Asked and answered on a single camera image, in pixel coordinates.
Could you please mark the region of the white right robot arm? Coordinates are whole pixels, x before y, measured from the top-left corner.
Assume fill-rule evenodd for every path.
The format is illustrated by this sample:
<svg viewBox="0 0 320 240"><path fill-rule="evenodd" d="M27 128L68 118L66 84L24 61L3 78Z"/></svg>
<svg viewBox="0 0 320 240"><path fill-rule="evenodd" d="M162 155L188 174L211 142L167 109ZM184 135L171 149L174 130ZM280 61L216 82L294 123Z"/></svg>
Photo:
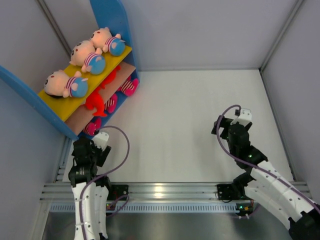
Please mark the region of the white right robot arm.
<svg viewBox="0 0 320 240"><path fill-rule="evenodd" d="M245 172L234 179L233 192L240 199L254 200L288 230L293 240L320 238L320 206L273 167L249 140L252 122L219 116L211 133L225 140L225 151Z"/></svg>

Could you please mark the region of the pig doll blue pants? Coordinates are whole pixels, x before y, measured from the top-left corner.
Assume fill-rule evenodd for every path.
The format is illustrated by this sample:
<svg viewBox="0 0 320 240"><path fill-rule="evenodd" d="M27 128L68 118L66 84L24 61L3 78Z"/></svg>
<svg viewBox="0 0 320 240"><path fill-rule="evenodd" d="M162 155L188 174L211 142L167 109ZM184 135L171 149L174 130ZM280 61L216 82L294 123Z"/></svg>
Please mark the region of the pig doll blue pants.
<svg viewBox="0 0 320 240"><path fill-rule="evenodd" d="M101 48L95 48L90 40L83 40L71 51L69 63L81 68L83 73L101 74L106 67L106 60Z"/></svg>

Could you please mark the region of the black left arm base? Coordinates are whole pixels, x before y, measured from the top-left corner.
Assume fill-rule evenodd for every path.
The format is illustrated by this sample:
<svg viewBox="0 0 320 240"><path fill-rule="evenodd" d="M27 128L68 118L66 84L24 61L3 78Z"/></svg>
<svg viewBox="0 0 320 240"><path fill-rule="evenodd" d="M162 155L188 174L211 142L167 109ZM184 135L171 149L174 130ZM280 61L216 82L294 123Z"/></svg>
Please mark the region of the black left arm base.
<svg viewBox="0 0 320 240"><path fill-rule="evenodd" d="M112 184L108 188L108 201L115 201L119 197L126 195L129 192L129 185L127 184Z"/></svg>

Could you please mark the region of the red plush monster white mouth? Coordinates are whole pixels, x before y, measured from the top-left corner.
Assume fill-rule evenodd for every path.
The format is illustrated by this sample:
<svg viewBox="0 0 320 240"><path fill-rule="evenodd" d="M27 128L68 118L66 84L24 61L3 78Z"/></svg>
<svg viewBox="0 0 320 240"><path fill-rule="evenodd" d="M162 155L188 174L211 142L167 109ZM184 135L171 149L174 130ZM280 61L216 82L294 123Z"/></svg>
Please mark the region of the red plush monster white mouth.
<svg viewBox="0 0 320 240"><path fill-rule="evenodd" d="M95 112L92 113L94 117L106 117L105 113L105 102L102 96L97 92L92 92L85 100L84 106L88 110L95 109Z"/></svg>

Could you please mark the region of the red plush monster toy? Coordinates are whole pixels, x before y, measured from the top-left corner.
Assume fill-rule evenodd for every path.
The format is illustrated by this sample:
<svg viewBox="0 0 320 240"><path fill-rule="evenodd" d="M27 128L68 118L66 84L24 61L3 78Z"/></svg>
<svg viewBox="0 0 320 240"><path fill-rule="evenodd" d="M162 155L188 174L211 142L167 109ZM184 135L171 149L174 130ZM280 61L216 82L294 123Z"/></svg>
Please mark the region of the red plush monster toy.
<svg viewBox="0 0 320 240"><path fill-rule="evenodd" d="M115 80L117 72L121 69L121 66L118 65L115 69L100 83L99 87L105 89L106 85Z"/></svg>

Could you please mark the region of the pig doll black hair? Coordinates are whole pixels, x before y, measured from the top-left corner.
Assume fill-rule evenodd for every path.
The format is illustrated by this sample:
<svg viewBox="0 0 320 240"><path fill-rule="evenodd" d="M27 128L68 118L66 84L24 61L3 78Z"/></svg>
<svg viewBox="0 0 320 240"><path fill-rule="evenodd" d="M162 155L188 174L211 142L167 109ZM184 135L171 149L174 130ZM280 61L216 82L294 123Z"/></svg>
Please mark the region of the pig doll black hair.
<svg viewBox="0 0 320 240"><path fill-rule="evenodd" d="M44 92L52 98L82 98L89 90L88 78L80 71L68 76L63 70L50 74L44 83Z"/></svg>

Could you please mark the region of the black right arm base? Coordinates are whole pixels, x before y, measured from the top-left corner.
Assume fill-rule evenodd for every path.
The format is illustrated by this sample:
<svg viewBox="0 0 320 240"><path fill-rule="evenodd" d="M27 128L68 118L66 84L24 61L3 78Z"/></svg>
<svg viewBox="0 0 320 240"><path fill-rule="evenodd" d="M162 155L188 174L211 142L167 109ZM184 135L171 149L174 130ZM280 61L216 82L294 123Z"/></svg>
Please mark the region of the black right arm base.
<svg viewBox="0 0 320 240"><path fill-rule="evenodd" d="M217 194L221 201L249 200L245 195L244 187L234 183L218 184Z"/></svg>

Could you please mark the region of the white panda doll yellow glasses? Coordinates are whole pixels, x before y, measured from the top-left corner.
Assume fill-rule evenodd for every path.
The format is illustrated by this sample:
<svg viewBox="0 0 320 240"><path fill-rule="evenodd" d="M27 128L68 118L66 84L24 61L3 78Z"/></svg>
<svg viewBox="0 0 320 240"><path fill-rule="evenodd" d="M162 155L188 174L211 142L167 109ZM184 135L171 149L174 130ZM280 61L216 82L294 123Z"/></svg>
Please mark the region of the white panda doll yellow glasses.
<svg viewBox="0 0 320 240"><path fill-rule="evenodd" d="M124 94L127 97L132 96L138 86L139 86L139 79L138 78L132 78L131 76L129 76L125 82L118 88L118 92L121 92L122 94Z"/></svg>

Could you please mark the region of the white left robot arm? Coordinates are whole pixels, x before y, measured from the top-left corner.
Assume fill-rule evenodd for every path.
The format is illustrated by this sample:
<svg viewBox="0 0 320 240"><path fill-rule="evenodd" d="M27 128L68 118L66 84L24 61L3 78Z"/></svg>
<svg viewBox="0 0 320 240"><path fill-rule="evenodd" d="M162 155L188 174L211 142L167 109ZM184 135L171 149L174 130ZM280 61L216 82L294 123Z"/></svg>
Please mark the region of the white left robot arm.
<svg viewBox="0 0 320 240"><path fill-rule="evenodd" d="M73 143L72 167L68 173L75 206L75 240L107 240L106 202L113 194L106 176L97 175L111 150L81 137Z"/></svg>

